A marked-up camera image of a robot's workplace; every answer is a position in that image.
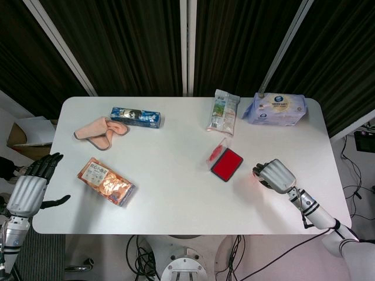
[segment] cardboard box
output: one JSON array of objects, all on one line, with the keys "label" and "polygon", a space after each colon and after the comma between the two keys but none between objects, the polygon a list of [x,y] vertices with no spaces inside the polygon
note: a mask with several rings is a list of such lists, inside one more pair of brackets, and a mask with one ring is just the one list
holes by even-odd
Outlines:
[{"label": "cardboard box", "polygon": [[[57,120],[51,120],[51,123],[55,125]],[[28,139],[24,131],[14,123],[6,143],[7,147],[32,160],[39,160],[50,153],[52,143],[30,145],[27,142]]]}]

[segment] robotic arm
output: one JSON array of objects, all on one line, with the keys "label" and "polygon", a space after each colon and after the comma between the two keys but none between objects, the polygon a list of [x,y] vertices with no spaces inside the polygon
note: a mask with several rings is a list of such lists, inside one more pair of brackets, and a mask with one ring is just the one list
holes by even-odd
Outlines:
[{"label": "robotic arm", "polygon": [[0,233],[0,280],[6,280],[13,268],[30,228],[29,219],[40,208],[61,205],[70,198],[67,195],[60,200],[43,202],[47,185],[62,158],[63,155],[55,153],[35,161],[17,181],[7,205],[11,217],[4,222]]},{"label": "robotic arm", "polygon": [[344,258],[353,281],[374,280],[375,245],[360,243],[351,229],[328,214],[305,190],[298,189],[295,176],[280,160],[257,164],[253,175],[269,189],[289,195],[289,201],[301,212],[305,228],[333,229],[322,242],[332,255]]}]

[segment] dark curtain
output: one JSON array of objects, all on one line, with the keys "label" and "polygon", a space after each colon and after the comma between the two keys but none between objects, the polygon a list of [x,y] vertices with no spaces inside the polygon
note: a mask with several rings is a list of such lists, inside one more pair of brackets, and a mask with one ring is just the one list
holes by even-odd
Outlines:
[{"label": "dark curtain", "polygon": [[22,1],[0,0],[0,90],[34,115],[58,118],[87,95]]},{"label": "dark curtain", "polygon": [[182,95],[179,1],[41,3],[98,95]]},{"label": "dark curtain", "polygon": [[316,0],[267,91],[317,100],[330,136],[375,109],[375,2]]},{"label": "dark curtain", "polygon": [[254,96],[301,0],[198,1],[194,95]]}]

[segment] white tissue package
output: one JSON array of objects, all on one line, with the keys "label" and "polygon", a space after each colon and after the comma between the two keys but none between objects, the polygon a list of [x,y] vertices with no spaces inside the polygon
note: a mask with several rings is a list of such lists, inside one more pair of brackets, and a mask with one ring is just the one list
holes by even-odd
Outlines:
[{"label": "white tissue package", "polygon": [[303,95],[267,92],[264,98],[260,98],[256,93],[243,119],[250,124],[293,126],[306,114],[306,110]]}]

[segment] folded towel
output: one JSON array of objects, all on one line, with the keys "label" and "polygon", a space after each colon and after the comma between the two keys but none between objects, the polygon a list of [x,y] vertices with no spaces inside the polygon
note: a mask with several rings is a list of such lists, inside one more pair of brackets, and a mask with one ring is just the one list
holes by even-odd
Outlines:
[{"label": "folded towel", "polygon": [[123,136],[129,132],[129,127],[121,122],[100,117],[94,122],[76,130],[76,139],[87,139],[99,150],[107,150],[112,146],[113,134]]}]

